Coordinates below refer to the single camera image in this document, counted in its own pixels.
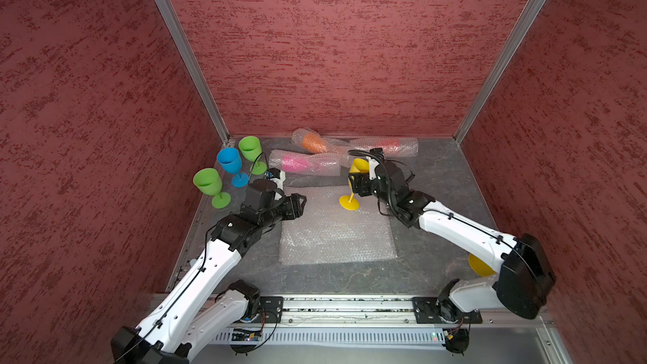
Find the yellow glass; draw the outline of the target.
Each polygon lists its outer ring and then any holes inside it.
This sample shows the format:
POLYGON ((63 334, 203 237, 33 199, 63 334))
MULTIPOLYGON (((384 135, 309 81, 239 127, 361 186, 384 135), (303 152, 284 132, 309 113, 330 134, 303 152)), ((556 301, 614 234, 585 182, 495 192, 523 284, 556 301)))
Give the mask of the yellow glass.
POLYGON ((356 211, 359 209, 357 195, 361 192, 362 181, 369 174, 369 163, 363 158, 355 158, 350 166, 348 175, 348 184, 350 195, 340 197, 339 203, 347 211, 356 211))

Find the red glass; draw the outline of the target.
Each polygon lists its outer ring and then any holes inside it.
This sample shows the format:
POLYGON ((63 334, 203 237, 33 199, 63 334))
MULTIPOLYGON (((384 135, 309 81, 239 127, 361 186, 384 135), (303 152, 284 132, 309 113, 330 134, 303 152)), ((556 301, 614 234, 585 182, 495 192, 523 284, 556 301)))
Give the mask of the red glass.
POLYGON ((416 138, 400 138, 399 136, 367 136, 349 141, 353 148, 369 151, 382 148, 387 158, 414 158, 419 153, 419 142, 416 138))

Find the pink glass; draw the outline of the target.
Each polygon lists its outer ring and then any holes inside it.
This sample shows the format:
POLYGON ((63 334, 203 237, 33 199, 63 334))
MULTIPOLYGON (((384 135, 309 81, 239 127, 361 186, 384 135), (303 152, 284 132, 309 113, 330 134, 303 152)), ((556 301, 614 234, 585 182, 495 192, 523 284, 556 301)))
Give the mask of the pink glass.
POLYGON ((350 167, 350 158, 340 153, 305 154, 274 149, 269 166, 289 174, 334 177, 350 167))

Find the dark green glass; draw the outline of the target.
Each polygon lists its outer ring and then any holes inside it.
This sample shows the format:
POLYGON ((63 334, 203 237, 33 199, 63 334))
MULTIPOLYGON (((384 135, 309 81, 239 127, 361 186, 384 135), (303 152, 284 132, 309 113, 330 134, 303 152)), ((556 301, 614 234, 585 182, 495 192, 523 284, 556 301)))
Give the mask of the dark green glass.
POLYGON ((257 136, 246 136, 239 141, 239 150, 243 157, 252 163, 252 175, 264 175, 267 163, 264 161, 261 142, 257 136))

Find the blue glass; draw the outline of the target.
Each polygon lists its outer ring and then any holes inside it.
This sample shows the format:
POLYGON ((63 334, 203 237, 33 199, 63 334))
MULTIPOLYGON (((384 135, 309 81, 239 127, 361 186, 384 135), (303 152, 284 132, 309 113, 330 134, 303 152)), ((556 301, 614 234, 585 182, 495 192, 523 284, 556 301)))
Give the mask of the blue glass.
POLYGON ((236 148, 224 148, 217 155, 217 162, 232 175, 232 185, 243 188, 249 183, 249 175, 242 172, 242 158, 236 148))

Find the light green wine glass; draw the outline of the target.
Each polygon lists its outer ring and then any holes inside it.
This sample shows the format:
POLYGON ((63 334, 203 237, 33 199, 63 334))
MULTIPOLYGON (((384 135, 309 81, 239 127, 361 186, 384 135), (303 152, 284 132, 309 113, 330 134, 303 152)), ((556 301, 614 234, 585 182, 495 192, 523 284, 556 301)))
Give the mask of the light green wine glass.
POLYGON ((222 191, 222 178, 214 168, 199 170, 193 177, 194 186, 204 195, 212 197, 212 206, 224 209, 231 202, 231 195, 222 191))

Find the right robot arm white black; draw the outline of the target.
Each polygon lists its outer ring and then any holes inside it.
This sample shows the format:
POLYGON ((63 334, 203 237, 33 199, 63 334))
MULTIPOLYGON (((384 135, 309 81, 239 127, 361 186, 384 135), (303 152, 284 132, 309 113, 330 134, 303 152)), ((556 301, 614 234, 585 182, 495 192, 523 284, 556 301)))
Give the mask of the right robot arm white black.
POLYGON ((514 236, 486 227, 453 212, 431 195, 409 188, 397 161, 382 149, 353 149, 349 155, 368 163, 366 173, 349 175, 354 194, 373 195, 389 216, 405 227, 435 234, 483 261, 493 274, 474 280, 450 281, 436 299, 436 311, 446 323, 458 323, 476 310, 505 308, 525 320, 535 319, 556 283, 540 241, 530 234, 514 236))

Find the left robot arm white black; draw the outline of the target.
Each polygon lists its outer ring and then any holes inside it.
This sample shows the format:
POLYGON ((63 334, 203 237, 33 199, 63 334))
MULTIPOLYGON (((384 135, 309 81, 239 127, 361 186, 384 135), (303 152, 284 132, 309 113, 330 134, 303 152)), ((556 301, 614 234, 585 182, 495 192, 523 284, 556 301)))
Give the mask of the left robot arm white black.
POLYGON ((227 327, 260 313, 259 289, 231 284, 209 309, 203 308, 265 232, 304 213, 307 198, 286 195, 276 182, 248 185, 239 212, 208 229, 204 250, 172 292, 140 324, 121 328, 111 341, 116 363, 190 363, 227 327))

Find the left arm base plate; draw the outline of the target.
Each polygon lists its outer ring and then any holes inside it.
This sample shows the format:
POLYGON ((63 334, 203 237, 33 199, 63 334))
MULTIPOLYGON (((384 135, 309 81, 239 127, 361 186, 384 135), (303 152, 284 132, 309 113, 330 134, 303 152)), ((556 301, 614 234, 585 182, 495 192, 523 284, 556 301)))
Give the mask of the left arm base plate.
POLYGON ((254 300, 251 323, 277 324, 281 322, 285 298, 280 296, 260 296, 254 300))

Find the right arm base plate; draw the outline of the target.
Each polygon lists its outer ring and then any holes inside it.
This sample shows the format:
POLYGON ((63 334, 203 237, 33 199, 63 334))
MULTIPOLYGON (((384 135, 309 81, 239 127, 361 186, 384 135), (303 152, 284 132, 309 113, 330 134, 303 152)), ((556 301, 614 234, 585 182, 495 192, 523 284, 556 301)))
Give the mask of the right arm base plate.
POLYGON ((479 312, 463 312, 449 299, 438 303, 438 298, 414 297, 411 299, 416 323, 434 325, 480 325, 479 312))

